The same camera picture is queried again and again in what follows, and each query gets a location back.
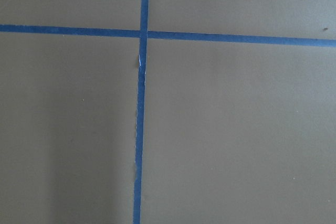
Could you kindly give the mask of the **long blue tape strip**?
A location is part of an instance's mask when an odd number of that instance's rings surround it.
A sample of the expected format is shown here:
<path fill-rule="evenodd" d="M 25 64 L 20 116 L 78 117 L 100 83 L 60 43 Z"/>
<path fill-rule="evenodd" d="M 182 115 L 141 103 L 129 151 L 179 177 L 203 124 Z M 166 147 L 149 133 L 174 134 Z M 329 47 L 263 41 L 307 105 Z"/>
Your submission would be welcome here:
<path fill-rule="evenodd" d="M 135 180 L 133 201 L 133 223 L 141 222 L 141 193 L 142 193 L 142 155 L 144 136 L 144 108 L 146 82 L 146 56 L 148 43 L 149 0 L 141 0 L 140 31 L 139 31 L 139 67 L 137 117 L 135 139 Z"/>

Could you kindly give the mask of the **crossing blue tape strip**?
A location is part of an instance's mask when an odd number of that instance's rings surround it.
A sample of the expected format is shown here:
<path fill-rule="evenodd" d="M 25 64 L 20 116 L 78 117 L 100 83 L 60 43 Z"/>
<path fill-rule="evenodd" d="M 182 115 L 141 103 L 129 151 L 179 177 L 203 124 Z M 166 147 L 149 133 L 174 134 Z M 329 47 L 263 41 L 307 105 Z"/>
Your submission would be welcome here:
<path fill-rule="evenodd" d="M 141 35 L 141 32 L 139 30 L 12 25 L 12 24 L 1 24 L 1 32 L 99 36 L 99 37 L 125 37 L 125 38 L 140 38 Z M 291 46 L 311 46 L 311 47 L 330 47 L 330 48 L 335 47 L 334 39 L 183 33 L 183 32 L 171 32 L 171 31 L 147 31 L 145 34 L 149 39 L 236 42 L 236 43 L 250 43 L 250 44 L 291 45 Z"/>

